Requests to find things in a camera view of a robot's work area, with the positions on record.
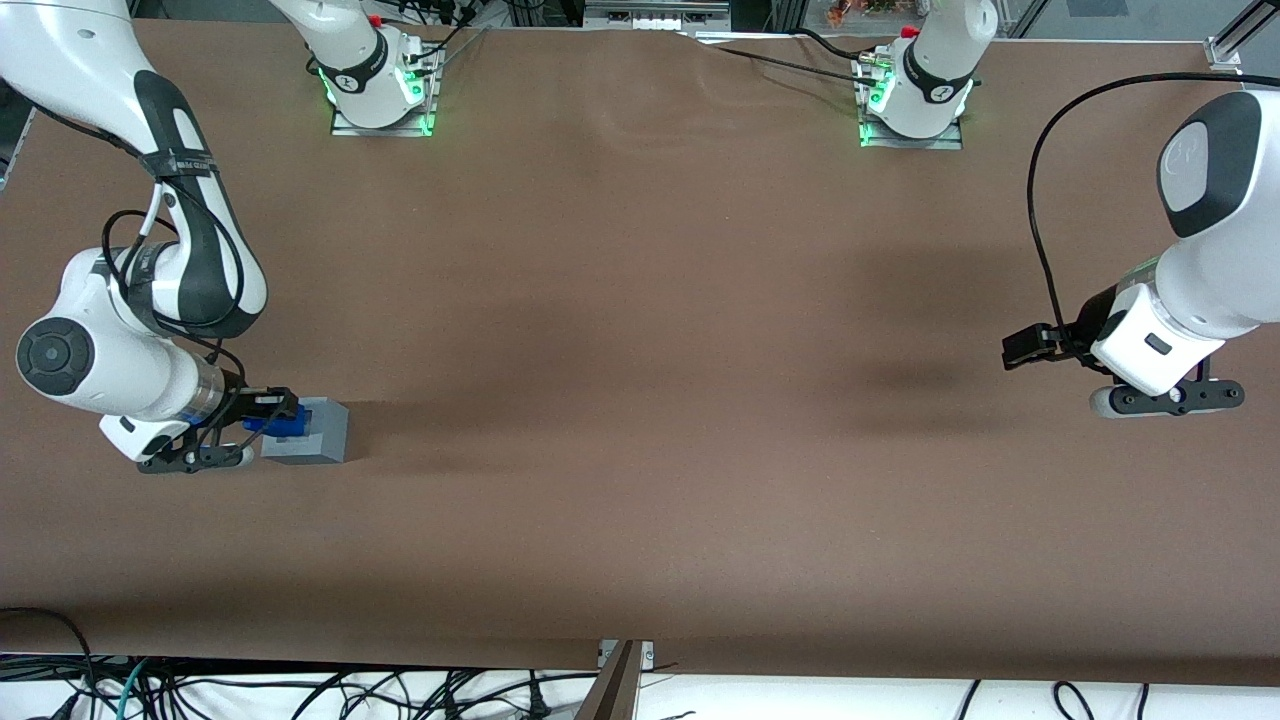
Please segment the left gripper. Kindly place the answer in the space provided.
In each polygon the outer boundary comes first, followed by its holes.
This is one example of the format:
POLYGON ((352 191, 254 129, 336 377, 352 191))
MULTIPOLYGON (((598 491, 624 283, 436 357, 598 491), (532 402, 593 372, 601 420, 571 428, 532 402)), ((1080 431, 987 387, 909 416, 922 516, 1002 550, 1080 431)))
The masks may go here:
POLYGON ((1160 396, 1225 340, 1226 327, 1216 316, 1174 307, 1153 283, 1114 284, 1082 306, 1075 324, 1029 325, 1006 336, 1004 370, 1078 354, 1078 341, 1123 383, 1160 396))

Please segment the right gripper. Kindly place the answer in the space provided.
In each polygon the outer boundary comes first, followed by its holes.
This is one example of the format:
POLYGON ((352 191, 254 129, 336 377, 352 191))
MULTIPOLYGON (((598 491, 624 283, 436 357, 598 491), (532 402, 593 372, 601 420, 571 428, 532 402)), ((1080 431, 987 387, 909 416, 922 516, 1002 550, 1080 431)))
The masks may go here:
MULTIPOLYGON (((218 425, 243 391, 251 404, 297 402, 285 387, 180 387, 141 410, 102 416, 99 429, 131 461, 146 461, 189 432, 218 425)), ((260 434, 298 434, 300 411, 278 409, 266 416, 247 416, 243 428, 260 434)))

